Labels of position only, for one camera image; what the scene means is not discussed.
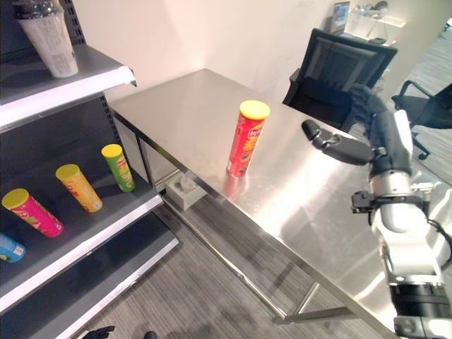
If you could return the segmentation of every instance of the white wall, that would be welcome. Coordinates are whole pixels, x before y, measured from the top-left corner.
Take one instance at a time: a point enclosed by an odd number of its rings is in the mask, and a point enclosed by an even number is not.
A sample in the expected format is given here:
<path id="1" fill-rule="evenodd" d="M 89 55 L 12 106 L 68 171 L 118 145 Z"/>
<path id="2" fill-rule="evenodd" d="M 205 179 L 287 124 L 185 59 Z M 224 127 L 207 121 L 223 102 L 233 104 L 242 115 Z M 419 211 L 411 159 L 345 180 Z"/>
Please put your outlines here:
<path id="1" fill-rule="evenodd" d="M 403 84 L 446 21 L 452 16 L 452 0 L 392 0 L 388 15 L 406 22 L 398 36 L 398 53 L 390 65 L 382 96 L 388 99 Z"/>
<path id="2" fill-rule="evenodd" d="M 88 44 L 130 66 L 139 89 L 210 68 L 279 100 L 335 0 L 75 0 Z M 133 92 L 120 88 L 109 100 Z"/>

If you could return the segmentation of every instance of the robotic hand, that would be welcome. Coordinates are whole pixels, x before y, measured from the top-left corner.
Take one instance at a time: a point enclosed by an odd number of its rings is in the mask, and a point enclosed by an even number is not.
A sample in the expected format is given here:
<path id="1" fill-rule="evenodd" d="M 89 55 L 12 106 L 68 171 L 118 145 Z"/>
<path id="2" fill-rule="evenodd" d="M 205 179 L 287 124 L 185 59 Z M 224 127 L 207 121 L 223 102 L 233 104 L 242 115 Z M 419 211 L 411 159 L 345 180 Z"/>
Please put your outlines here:
<path id="1" fill-rule="evenodd" d="M 368 213 L 397 311 L 394 328 L 404 338 L 452 338 L 451 303 L 436 256 L 427 242 L 428 211 L 411 189 L 412 139 L 405 111 L 390 112 L 364 85 L 352 88 L 355 116 L 371 147 L 306 120 L 303 131 L 325 154 L 353 165 L 370 163 L 371 193 L 352 197 L 354 213 Z"/>

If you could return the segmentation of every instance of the gray carpet floor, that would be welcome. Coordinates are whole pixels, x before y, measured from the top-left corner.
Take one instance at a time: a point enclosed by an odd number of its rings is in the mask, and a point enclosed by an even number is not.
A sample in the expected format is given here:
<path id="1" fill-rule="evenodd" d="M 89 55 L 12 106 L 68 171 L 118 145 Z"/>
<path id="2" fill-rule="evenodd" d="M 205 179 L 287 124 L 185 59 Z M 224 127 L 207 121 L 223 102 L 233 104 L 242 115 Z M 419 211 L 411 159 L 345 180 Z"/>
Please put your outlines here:
<path id="1" fill-rule="evenodd" d="M 419 65 L 408 76 L 432 93 L 452 81 L 452 32 L 447 39 L 439 37 Z M 452 182 L 451 130 L 417 127 L 420 140 L 432 151 L 424 162 L 439 176 Z M 189 214 L 203 216 L 218 234 L 228 240 L 222 248 L 228 256 L 242 263 L 253 280 L 276 303 L 290 310 L 294 297 L 307 291 L 311 279 L 286 258 L 251 234 L 248 242 L 237 243 L 236 234 L 225 225 L 233 222 L 208 197 L 199 201 Z M 380 338 L 363 321 L 277 326 L 267 310 L 222 263 L 202 245 L 168 207 L 157 212 L 181 240 L 181 245 L 162 263 L 152 269 L 130 290 L 108 306 L 86 328 L 115 325 L 110 338 L 141 339 L 154 329 L 159 338 Z M 451 272 L 447 281 L 452 283 Z M 320 290 L 309 310 L 338 306 L 327 291 Z"/>

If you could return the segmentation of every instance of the blue pringles can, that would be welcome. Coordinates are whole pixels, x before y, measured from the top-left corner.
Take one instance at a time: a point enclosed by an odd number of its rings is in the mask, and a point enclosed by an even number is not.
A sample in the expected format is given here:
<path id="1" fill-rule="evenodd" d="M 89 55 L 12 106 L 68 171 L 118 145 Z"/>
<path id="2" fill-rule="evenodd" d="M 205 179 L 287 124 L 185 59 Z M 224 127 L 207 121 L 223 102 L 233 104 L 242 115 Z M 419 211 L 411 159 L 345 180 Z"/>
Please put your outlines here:
<path id="1" fill-rule="evenodd" d="M 25 246 L 0 233 L 0 259 L 15 263 L 25 254 Z"/>

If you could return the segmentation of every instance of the yellow lid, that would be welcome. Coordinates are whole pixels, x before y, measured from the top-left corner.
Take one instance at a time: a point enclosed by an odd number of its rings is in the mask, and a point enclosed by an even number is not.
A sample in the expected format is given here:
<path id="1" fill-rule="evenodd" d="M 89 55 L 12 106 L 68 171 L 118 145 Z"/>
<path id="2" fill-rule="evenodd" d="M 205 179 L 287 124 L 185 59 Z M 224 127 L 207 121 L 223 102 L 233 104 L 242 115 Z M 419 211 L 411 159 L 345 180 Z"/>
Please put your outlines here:
<path id="1" fill-rule="evenodd" d="M 19 207 L 24 202 L 27 201 L 30 194 L 26 189 L 14 189 L 9 191 L 1 200 L 1 204 L 8 208 L 9 210 L 12 208 Z"/>
<path id="2" fill-rule="evenodd" d="M 239 109 L 245 118 L 253 120 L 265 119 L 270 114 L 270 107 L 258 100 L 243 101 Z"/>
<path id="3" fill-rule="evenodd" d="M 110 143 L 104 146 L 102 149 L 102 155 L 104 157 L 117 157 L 122 153 L 122 147 L 117 143 Z"/>
<path id="4" fill-rule="evenodd" d="M 61 181 L 69 180 L 80 172 L 80 168 L 76 164 L 66 164 L 58 167 L 55 175 Z"/>

